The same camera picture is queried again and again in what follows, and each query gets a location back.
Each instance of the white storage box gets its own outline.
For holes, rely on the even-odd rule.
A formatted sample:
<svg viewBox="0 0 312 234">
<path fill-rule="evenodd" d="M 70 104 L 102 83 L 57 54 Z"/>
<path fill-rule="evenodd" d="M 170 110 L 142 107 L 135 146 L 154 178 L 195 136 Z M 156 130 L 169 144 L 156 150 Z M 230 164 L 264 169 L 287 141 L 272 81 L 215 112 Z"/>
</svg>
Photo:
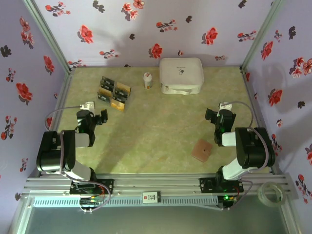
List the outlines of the white storage box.
<svg viewBox="0 0 312 234">
<path fill-rule="evenodd" d="M 203 67 L 198 58 L 163 58 L 159 77 L 164 94 L 198 94 L 204 83 Z"/>
</svg>

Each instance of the stack of cards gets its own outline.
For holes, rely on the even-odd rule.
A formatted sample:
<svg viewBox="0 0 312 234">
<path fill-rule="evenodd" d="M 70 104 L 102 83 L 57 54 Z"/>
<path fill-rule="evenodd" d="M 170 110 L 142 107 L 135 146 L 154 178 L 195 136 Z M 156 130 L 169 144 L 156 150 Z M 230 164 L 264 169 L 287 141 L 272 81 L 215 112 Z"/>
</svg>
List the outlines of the stack of cards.
<svg viewBox="0 0 312 234">
<path fill-rule="evenodd" d="M 102 77 L 97 97 L 102 101 L 110 103 L 115 109 L 124 111 L 130 91 L 131 87 L 115 82 L 107 77 Z"/>
</svg>

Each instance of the white bottle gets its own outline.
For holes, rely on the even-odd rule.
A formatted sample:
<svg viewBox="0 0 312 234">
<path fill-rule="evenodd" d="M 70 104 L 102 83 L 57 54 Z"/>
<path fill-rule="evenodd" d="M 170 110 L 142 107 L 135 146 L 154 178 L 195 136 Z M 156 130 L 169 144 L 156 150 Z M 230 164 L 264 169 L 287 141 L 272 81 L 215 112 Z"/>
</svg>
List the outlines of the white bottle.
<svg viewBox="0 0 312 234">
<path fill-rule="evenodd" d="M 149 72 L 144 73 L 143 76 L 145 89 L 150 89 L 153 85 L 152 75 Z"/>
</svg>

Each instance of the table surface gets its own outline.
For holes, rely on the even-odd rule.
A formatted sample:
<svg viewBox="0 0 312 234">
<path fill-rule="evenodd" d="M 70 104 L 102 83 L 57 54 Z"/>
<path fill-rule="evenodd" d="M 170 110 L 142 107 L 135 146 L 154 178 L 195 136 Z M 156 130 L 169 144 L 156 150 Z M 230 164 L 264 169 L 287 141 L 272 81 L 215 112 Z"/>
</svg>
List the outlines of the table surface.
<svg viewBox="0 0 312 234">
<path fill-rule="evenodd" d="M 143 74 L 150 72 L 153 87 L 144 89 Z M 97 98 L 102 76 L 131 86 L 125 112 Z M 215 126 L 205 120 L 206 109 L 218 111 L 220 102 L 243 101 L 250 105 L 238 67 L 206 67 L 199 94 L 165 95 L 160 91 L 159 68 L 77 68 L 65 106 L 95 101 L 96 114 L 107 109 L 107 123 L 97 126 L 93 147 L 76 149 L 76 160 L 96 173 L 214 173 L 236 157 L 235 147 L 214 143 Z M 76 112 L 63 112 L 59 131 L 77 126 Z M 248 126 L 249 110 L 235 104 L 234 126 Z M 191 156 L 199 139 L 213 145 L 206 162 Z"/>
</svg>

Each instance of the purple wall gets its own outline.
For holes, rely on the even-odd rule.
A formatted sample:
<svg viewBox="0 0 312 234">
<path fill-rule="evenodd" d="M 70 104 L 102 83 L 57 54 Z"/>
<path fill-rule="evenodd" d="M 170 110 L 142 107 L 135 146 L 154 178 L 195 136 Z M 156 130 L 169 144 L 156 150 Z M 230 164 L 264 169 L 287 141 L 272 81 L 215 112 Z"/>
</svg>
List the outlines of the purple wall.
<svg viewBox="0 0 312 234">
<path fill-rule="evenodd" d="M 312 1 L 286 0 L 248 65 L 254 106 L 272 138 L 279 169 L 291 176 L 304 232 L 312 210 Z"/>
<path fill-rule="evenodd" d="M 179 56 L 241 65 L 272 1 L 35 0 L 70 64 L 122 67 Z"/>
<path fill-rule="evenodd" d="M 2 234 L 7 233 L 19 194 L 36 167 L 44 118 L 56 106 L 55 93 L 65 72 L 21 0 L 1 2 L 0 31 Z"/>
</svg>

